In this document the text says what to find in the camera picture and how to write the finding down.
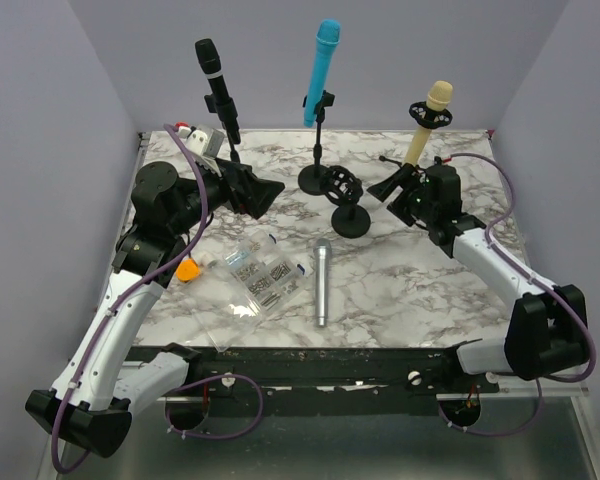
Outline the black round-base stand with clip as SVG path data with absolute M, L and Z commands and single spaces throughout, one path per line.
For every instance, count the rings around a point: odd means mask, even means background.
M 311 196 L 320 196 L 321 177 L 327 168 L 321 164 L 322 159 L 322 124 L 325 120 L 325 110 L 334 104 L 335 95 L 324 90 L 320 101 L 314 108 L 316 114 L 316 137 L 313 146 L 313 163 L 304 167 L 298 175 L 298 186 L 306 194 Z

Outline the black tripod shock-mount stand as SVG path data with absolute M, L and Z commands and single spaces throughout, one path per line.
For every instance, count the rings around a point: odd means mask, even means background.
M 411 104 L 408 112 L 418 124 L 418 128 L 413 135 L 404 159 L 398 163 L 385 156 L 381 156 L 381 161 L 394 163 L 396 165 L 410 164 L 416 166 L 431 133 L 434 130 L 450 125 L 453 120 L 453 115 L 446 107 L 431 107 L 427 101 Z

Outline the black shock-mount mic stand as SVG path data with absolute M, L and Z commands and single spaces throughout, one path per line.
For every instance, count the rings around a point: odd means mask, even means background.
M 339 165 L 329 167 L 321 177 L 320 190 L 336 206 L 331 225 L 338 235 L 356 239 L 369 231 L 370 215 L 359 205 L 364 193 L 362 182 L 350 170 Z

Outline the silver microphone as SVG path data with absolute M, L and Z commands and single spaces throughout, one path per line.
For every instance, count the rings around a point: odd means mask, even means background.
M 328 284 L 331 259 L 331 243 L 325 238 L 318 239 L 313 249 L 315 260 L 315 321 L 318 328 L 326 326 L 328 319 Z

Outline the cream microphone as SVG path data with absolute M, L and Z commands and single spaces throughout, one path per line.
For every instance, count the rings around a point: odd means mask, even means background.
M 416 166 L 429 140 L 431 133 L 448 126 L 453 115 L 448 110 L 453 96 L 453 86 L 447 81 L 436 81 L 430 88 L 427 98 L 409 107 L 410 116 L 418 124 L 403 163 Z

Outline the blue microphone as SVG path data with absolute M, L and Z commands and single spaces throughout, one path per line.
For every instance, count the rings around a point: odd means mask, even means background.
M 340 42 L 341 25 L 337 20 L 325 19 L 316 34 L 316 50 L 311 78 L 304 106 L 303 124 L 311 128 L 316 120 L 316 105 L 321 101 L 331 59 Z

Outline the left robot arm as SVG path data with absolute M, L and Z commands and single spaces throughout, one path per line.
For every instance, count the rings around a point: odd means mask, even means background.
M 131 193 L 135 216 L 116 246 L 92 324 L 53 385 L 32 391 L 25 404 L 54 441 L 108 458 L 122 445 L 134 416 L 169 391 L 189 395 L 200 387 L 198 352 L 176 344 L 125 380 L 119 372 L 144 319 L 191 250 L 185 234 L 204 231 L 219 207 L 258 219 L 285 188 L 258 178 L 249 165 L 217 164 L 218 173 L 201 169 L 198 180 L 180 177 L 164 161 L 138 171 Z

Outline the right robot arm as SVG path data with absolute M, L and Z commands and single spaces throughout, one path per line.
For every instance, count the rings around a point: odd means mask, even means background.
M 463 391 L 487 372 L 534 380 L 591 363 L 583 293 L 538 275 L 488 236 L 486 224 L 463 210 L 454 167 L 405 164 L 368 192 L 379 201 L 394 194 L 388 210 L 408 226 L 421 225 L 434 245 L 477 275 L 508 308 L 503 338 L 462 344 L 457 357 L 441 365 L 447 389 Z

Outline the black round-base mic stand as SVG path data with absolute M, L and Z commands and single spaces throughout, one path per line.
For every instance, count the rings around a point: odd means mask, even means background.
M 240 163 L 240 156 L 236 150 L 236 146 L 241 143 L 240 127 L 238 123 L 238 113 L 232 98 L 224 104 L 216 102 L 213 94 L 204 96 L 207 109 L 210 113 L 218 116 L 220 123 L 224 127 L 227 140 L 230 147 L 230 159 L 232 162 Z

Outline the black microphone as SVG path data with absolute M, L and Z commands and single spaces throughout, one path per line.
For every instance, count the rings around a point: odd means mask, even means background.
M 211 88 L 211 94 L 205 96 L 207 108 L 210 113 L 218 115 L 231 142 L 234 145 L 240 144 L 238 113 L 224 80 L 216 46 L 210 38 L 205 38 L 196 41 L 194 47 L 199 65 Z

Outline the orange plastic piece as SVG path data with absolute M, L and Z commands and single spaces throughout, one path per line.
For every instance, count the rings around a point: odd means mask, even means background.
M 192 258 L 181 261 L 175 271 L 176 278 L 182 283 L 188 283 L 201 274 L 201 267 Z

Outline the clear plastic screw box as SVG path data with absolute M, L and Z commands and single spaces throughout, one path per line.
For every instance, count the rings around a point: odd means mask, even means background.
M 187 286 L 193 319 L 219 352 L 283 311 L 308 285 L 304 267 L 257 230 Z

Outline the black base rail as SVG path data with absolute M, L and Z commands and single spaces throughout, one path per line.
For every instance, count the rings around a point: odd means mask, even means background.
M 464 373 L 455 348 L 270 348 L 134 346 L 127 358 L 149 362 L 160 353 L 189 364 L 187 382 L 225 373 L 231 386 L 215 380 L 207 388 L 168 392 L 178 415 L 212 417 L 326 417 L 347 415 L 434 415 L 437 399 L 498 392 L 485 375 Z

